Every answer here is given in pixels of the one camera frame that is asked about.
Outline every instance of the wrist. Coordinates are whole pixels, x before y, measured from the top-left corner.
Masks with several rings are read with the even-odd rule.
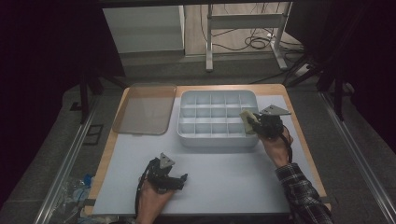
[[[137,216],[134,224],[152,224],[153,222],[154,222],[154,220],[152,220],[152,218],[143,218],[143,217]]]
[[[280,168],[280,167],[289,165],[289,161],[288,160],[279,160],[279,161],[274,161],[274,164],[275,164],[276,168]]]

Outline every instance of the black cable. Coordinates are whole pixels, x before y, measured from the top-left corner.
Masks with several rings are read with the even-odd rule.
[[[254,8],[256,8],[259,4],[256,3],[256,5],[254,5]],[[254,8],[250,10],[250,14],[254,11]]]
[[[285,135],[283,135],[283,133],[280,134],[279,137],[283,140],[283,142],[285,142],[286,148],[288,149],[289,163],[292,163],[292,161],[293,161],[293,150],[291,149],[291,138],[290,138],[289,129],[285,125],[283,125],[283,128],[288,131],[289,140],[286,139],[286,137],[285,137]]]
[[[263,4],[262,5],[262,12],[265,11],[267,6],[268,6],[268,4],[266,4],[266,5]],[[205,32],[204,32],[203,21],[202,21],[202,6],[200,6],[200,21],[201,21],[202,35],[204,36],[204,39],[207,42],[207,39],[206,39],[206,36],[205,36]],[[212,36],[224,35],[224,34],[230,33],[230,32],[235,31],[235,30],[238,30],[238,29],[232,29],[232,30],[229,30],[229,31],[226,31],[226,32],[223,32],[223,33],[220,33],[220,34],[212,35]],[[242,50],[242,49],[247,49],[248,47],[252,47],[253,49],[265,49],[271,43],[272,37],[270,39],[268,39],[268,38],[265,38],[265,37],[255,36],[255,34],[257,34],[257,33],[255,33],[256,30],[257,29],[254,29],[253,32],[250,32],[251,36],[249,36],[249,37],[247,37],[245,39],[245,44],[246,45],[244,47],[242,47],[241,49],[231,49],[231,48],[225,47],[225,46],[220,45],[220,44],[212,44],[212,45],[213,46],[218,46],[218,47],[221,47],[221,48],[224,48],[224,49],[228,49],[228,50],[233,50],[233,51],[239,51],[239,50]],[[254,44],[257,44],[257,43],[261,43],[261,44],[263,44],[263,46],[261,46],[261,47],[254,46]]]
[[[289,45],[302,45],[302,44],[290,43],[290,42],[285,42],[285,41],[280,41],[280,42],[284,43],[284,44],[289,44]]]
[[[154,161],[155,159],[148,163],[148,166],[146,167],[145,172],[143,172],[142,176],[140,176],[139,184],[137,185],[136,196],[134,197],[134,212],[136,217],[139,212],[140,192],[142,191],[143,183],[146,180],[146,175],[148,173],[149,167],[152,165],[152,163],[154,163]]]
[[[291,62],[291,63],[297,63],[298,60],[297,60],[297,61],[292,61],[290,58],[288,58],[288,54],[298,54],[298,53],[304,54],[304,52],[291,52],[291,53],[285,53],[285,59],[288,60],[288,61]]]
[[[299,49],[289,49],[283,45],[279,45],[279,47],[283,50],[283,51],[287,51],[287,52],[296,52],[296,53],[304,53],[305,49],[304,46],[300,46]]]
[[[277,3],[276,13],[279,10],[280,2]]]
[[[225,10],[225,12],[227,12],[227,14],[230,14],[230,13],[228,13],[227,8],[225,7],[225,5],[226,5],[226,4],[224,4],[224,10]]]
[[[262,78],[262,79],[259,79],[259,80],[250,82],[250,83],[248,83],[248,84],[255,84],[255,83],[258,83],[258,82],[261,82],[261,81],[264,81],[264,80],[271,79],[271,78],[273,78],[273,77],[279,77],[279,76],[282,76],[283,74],[286,74],[286,76],[285,76],[285,78],[284,78],[284,80],[283,80],[283,82],[282,82],[282,84],[285,85],[285,83],[286,83],[286,81],[288,80],[288,76],[290,75],[291,71],[297,66],[297,64],[299,64],[300,62],[302,62],[302,61],[304,60],[304,58],[305,58],[305,55],[303,55],[299,60],[297,60],[297,62],[296,62],[290,69],[288,69],[288,70],[286,70],[286,71],[283,71],[283,72],[281,72],[281,73],[278,73],[278,74],[273,75],[273,76],[270,76],[270,77],[265,77],[265,78]]]
[[[259,79],[259,80],[256,80],[256,81],[252,81],[252,82],[250,82],[250,83],[248,83],[248,84],[255,84],[255,83],[258,83],[258,82],[261,82],[261,81],[265,81],[265,80],[271,79],[271,78],[273,78],[273,77],[279,77],[279,76],[282,76],[283,74],[285,74],[285,73],[287,73],[287,72],[289,72],[289,70],[288,70],[288,71],[281,72],[281,73],[278,73],[278,74],[273,75],[273,76],[270,76],[270,77],[265,77],[265,78],[262,78],[262,79]]]

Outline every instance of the dark background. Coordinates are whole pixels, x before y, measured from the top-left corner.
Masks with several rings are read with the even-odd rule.
[[[112,76],[124,74],[101,8],[55,1],[0,4],[3,204],[49,133],[64,92],[76,86],[82,75],[96,76],[93,68]],[[394,5],[390,0],[373,2],[337,66],[344,68],[345,81],[355,89],[352,101],[357,109],[395,151]],[[329,9],[320,38],[345,22],[340,18],[353,13],[354,6]],[[309,35],[315,30],[314,24],[297,24]],[[337,41],[336,35],[329,45],[317,44],[312,50],[331,52],[324,49]]]
[[[62,107],[65,91],[95,68],[124,76],[103,11],[56,1],[0,5],[1,204]]]

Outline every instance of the metal stand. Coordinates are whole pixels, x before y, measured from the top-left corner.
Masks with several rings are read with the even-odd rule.
[[[207,5],[207,42],[206,42],[206,72],[213,71],[212,30],[219,29],[253,29],[253,28],[278,28],[275,41],[271,48],[275,54],[281,70],[288,67],[280,54],[279,43],[289,16],[291,3],[288,2],[283,13],[262,15],[212,15],[212,5]]]

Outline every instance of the metal frame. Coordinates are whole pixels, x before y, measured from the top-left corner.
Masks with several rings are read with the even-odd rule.
[[[279,50],[280,39],[289,16],[291,2],[288,2],[283,13],[259,15],[212,15],[212,5],[207,5],[207,41],[206,41],[206,72],[213,71],[212,30],[219,29],[252,29],[278,28],[275,41],[271,41],[271,48],[276,56],[281,70],[288,66]]]
[[[61,168],[58,171],[58,174],[55,176],[55,179],[49,189],[49,192],[44,199],[43,204],[41,205],[40,210],[35,218],[35,224],[43,224],[49,223],[52,215],[52,209],[55,204],[59,200],[60,192],[62,189],[62,185],[66,178],[69,176],[76,157],[78,156],[79,150],[81,148],[82,142],[84,141],[84,137],[87,134],[87,131],[90,128],[92,123],[92,119],[96,112],[96,107],[99,104],[100,96],[93,96],[91,103],[91,111],[87,117],[86,122],[82,123],[78,129],[78,133],[76,134],[75,139],[73,140],[72,146],[69,148],[64,161],[61,165]]]
[[[336,129],[343,137],[352,159],[355,161],[368,188],[373,193],[373,196],[387,219],[387,222],[396,223],[396,208],[392,199],[388,195],[382,183],[379,181],[378,177],[376,177],[368,161],[364,158],[359,145],[353,139],[347,125],[340,120],[338,115],[334,112],[334,104],[332,103],[332,99],[330,99],[329,94],[320,92],[319,97],[323,100]]]

